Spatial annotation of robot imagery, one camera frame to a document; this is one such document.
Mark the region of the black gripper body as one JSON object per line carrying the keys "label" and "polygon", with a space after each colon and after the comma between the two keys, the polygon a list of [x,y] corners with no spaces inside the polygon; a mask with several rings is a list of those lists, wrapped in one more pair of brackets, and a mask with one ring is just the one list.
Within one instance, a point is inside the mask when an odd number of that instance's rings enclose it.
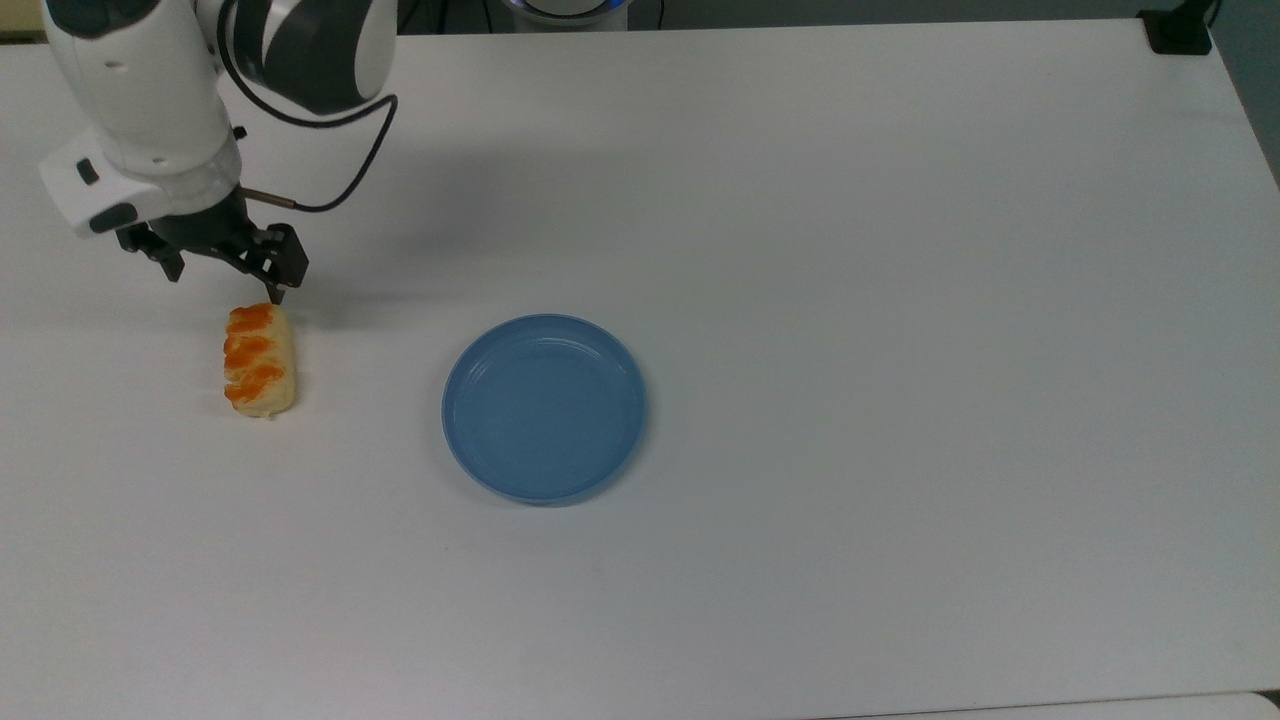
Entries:
{"label": "black gripper body", "polygon": [[148,223],[151,229],[182,252],[221,260],[250,273],[251,222],[241,187],[201,211],[170,214]]}

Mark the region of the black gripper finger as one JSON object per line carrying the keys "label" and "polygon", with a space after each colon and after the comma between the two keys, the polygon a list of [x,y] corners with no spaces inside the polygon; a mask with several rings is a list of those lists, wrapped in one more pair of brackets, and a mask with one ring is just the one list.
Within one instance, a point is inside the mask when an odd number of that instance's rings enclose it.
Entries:
{"label": "black gripper finger", "polygon": [[270,304],[282,305],[285,292],[305,281],[310,264],[305,247],[288,224],[259,228],[251,240],[250,274],[262,282]]}
{"label": "black gripper finger", "polygon": [[182,251],[156,234],[147,223],[134,223],[115,229],[119,246],[125,252],[146,256],[159,265],[170,283],[177,283],[184,269]]}

